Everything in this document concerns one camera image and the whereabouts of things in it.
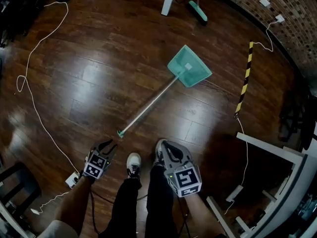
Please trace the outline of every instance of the person's right arm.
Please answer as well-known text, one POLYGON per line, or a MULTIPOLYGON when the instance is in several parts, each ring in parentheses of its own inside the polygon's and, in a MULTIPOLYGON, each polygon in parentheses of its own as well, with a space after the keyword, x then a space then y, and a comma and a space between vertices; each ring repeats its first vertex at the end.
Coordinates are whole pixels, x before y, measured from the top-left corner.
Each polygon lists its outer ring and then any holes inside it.
POLYGON ((197 227, 199 237, 215 238, 220 234, 225 234, 222 226, 197 193, 186 196, 185 200, 197 227))

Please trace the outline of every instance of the white label on dustpan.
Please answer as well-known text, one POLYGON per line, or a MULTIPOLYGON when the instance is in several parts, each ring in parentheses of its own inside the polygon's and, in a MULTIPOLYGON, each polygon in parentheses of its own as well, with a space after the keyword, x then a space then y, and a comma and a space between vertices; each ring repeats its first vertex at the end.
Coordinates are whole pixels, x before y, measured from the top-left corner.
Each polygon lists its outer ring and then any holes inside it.
POLYGON ((185 68, 186 68, 186 69, 191 69, 192 66, 191 66, 189 63, 186 63, 186 64, 185 64, 185 68))

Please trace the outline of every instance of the gray sleeve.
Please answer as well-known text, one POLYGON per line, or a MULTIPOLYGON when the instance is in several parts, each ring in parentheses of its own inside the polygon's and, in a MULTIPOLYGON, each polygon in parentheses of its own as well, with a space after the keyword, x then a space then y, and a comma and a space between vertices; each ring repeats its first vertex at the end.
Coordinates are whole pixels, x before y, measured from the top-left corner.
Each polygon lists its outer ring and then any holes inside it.
POLYGON ((68 224, 53 220, 38 238, 78 238, 76 231, 68 224))

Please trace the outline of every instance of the black and white sneaker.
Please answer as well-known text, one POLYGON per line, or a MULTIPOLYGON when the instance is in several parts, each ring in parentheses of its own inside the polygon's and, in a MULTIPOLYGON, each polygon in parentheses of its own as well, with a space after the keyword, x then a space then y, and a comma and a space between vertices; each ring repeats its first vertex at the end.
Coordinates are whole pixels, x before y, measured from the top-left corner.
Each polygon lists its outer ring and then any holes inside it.
POLYGON ((141 156, 138 153, 130 153, 127 160, 128 178, 140 180, 141 156))
POLYGON ((162 144, 164 141, 167 141, 167 139, 164 139, 164 138, 160 139, 155 147, 155 160, 153 163, 153 167, 154 166, 165 167, 163 152, 162 152, 162 144))

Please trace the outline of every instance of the black pants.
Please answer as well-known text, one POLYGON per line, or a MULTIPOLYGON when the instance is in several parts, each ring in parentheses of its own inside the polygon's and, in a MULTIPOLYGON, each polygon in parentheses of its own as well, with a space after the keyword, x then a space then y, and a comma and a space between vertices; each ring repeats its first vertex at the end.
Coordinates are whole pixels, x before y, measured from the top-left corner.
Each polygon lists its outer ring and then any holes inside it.
MULTIPOLYGON (((173 190, 164 176, 164 168, 154 166, 150 173, 146 222, 146 238, 176 238, 177 229, 172 216, 173 190)), ((136 206, 139 180, 124 180, 115 198, 112 218, 99 238, 135 238, 136 206)))

